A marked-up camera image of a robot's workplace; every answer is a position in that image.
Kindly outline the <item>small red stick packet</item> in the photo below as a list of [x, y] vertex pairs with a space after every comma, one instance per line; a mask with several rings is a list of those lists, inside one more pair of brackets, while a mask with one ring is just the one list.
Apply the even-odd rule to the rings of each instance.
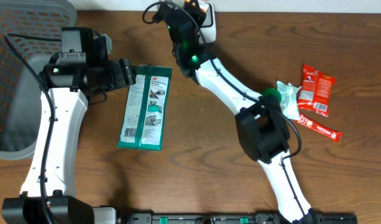
[[300, 118], [296, 122], [298, 124], [306, 127], [306, 128], [312, 129], [313, 131], [326, 136], [327, 138], [330, 138], [334, 142], [338, 142], [342, 137], [341, 132], [333, 130], [331, 128], [328, 128], [328, 127], [306, 117], [303, 114], [300, 114]]

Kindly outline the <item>green lid seasoning jar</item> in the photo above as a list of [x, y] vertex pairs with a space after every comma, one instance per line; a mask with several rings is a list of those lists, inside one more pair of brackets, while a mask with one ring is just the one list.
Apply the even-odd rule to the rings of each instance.
[[282, 97], [281, 97], [281, 94], [280, 94], [280, 92], [277, 90], [277, 89], [275, 89], [275, 88], [266, 88], [263, 92], [262, 92], [262, 95], [263, 96], [266, 96], [266, 97], [274, 97], [276, 100], [277, 100], [277, 102], [278, 102], [278, 104], [280, 104], [281, 103], [281, 100], [282, 100]]

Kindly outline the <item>pale green tissue pack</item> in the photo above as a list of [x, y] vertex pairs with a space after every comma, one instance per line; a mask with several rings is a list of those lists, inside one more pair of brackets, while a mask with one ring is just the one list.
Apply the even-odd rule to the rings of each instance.
[[301, 90], [301, 87], [293, 86], [291, 83], [287, 85], [281, 81], [277, 81], [277, 91], [281, 96], [280, 107], [283, 114], [292, 120], [298, 121], [300, 118], [300, 113], [298, 111], [298, 105], [296, 96]]

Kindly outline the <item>red snack bag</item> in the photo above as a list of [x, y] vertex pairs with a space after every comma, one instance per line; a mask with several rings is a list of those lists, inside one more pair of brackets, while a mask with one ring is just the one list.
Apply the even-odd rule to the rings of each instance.
[[304, 64], [301, 90], [297, 100], [299, 109], [329, 116], [329, 99], [336, 79], [314, 67]]

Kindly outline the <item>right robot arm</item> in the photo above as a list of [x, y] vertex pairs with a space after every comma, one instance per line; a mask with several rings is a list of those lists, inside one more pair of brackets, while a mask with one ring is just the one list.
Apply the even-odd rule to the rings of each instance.
[[239, 143], [247, 156], [262, 166], [282, 217], [290, 223], [314, 223], [316, 215], [290, 161], [301, 146], [290, 152], [289, 130], [295, 126], [282, 113], [278, 99], [245, 86], [210, 51], [201, 31], [206, 11], [198, 1], [183, 6], [159, 1], [156, 5], [152, 21], [166, 23], [172, 54], [182, 74], [214, 93], [234, 114]]

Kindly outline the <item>small orange carton box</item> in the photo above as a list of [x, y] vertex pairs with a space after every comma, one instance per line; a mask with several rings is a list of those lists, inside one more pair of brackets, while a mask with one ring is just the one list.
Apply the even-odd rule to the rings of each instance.
[[205, 0], [184, 0], [184, 6], [202, 13], [207, 13], [210, 8], [209, 2]]

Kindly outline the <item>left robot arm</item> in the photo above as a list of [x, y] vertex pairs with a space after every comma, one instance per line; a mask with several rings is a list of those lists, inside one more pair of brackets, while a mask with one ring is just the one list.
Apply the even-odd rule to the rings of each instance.
[[32, 72], [42, 90], [39, 133], [27, 177], [16, 198], [5, 198], [6, 223], [119, 223], [114, 207], [93, 207], [76, 197], [78, 136], [89, 97], [135, 83], [126, 58], [108, 57], [108, 36], [85, 27], [64, 27], [62, 48]]

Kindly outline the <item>green white packet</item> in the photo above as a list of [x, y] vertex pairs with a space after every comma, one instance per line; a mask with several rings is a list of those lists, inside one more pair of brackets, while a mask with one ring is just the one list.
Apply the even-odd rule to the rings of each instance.
[[117, 147], [161, 151], [172, 69], [141, 65], [135, 71]]

